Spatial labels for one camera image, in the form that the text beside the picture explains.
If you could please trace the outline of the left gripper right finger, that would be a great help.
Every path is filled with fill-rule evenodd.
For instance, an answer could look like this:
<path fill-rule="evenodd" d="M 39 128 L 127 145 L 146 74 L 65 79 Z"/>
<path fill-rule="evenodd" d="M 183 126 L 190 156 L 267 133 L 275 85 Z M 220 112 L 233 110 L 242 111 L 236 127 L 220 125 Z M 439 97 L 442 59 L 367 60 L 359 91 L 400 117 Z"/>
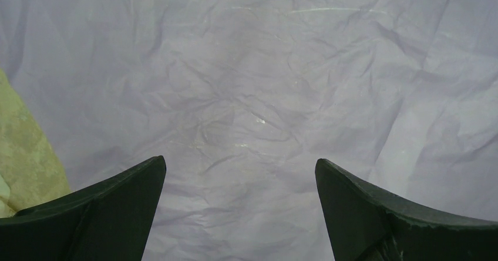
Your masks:
<path fill-rule="evenodd" d="M 315 179 L 335 260 L 497 259 L 496 222 L 420 205 L 327 159 Z"/>

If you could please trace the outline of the purple pink wrapping paper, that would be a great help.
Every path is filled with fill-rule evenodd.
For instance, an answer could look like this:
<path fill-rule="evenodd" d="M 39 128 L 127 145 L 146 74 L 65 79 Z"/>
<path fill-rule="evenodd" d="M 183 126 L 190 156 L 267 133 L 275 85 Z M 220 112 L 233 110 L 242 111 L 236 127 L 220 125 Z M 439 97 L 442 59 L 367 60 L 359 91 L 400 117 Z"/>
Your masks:
<path fill-rule="evenodd" d="M 1 68 L 73 190 L 164 156 L 145 260 L 332 260 L 320 158 L 497 219 L 497 0 L 1 0 Z"/>

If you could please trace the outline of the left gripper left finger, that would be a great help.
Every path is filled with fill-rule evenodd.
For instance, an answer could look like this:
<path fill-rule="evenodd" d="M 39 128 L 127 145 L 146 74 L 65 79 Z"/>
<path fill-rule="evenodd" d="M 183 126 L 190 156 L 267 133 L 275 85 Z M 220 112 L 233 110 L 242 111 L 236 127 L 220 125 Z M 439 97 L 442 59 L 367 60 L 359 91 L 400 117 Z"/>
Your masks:
<path fill-rule="evenodd" d="M 166 177 L 154 156 L 1 219 L 2 260 L 141 260 Z"/>

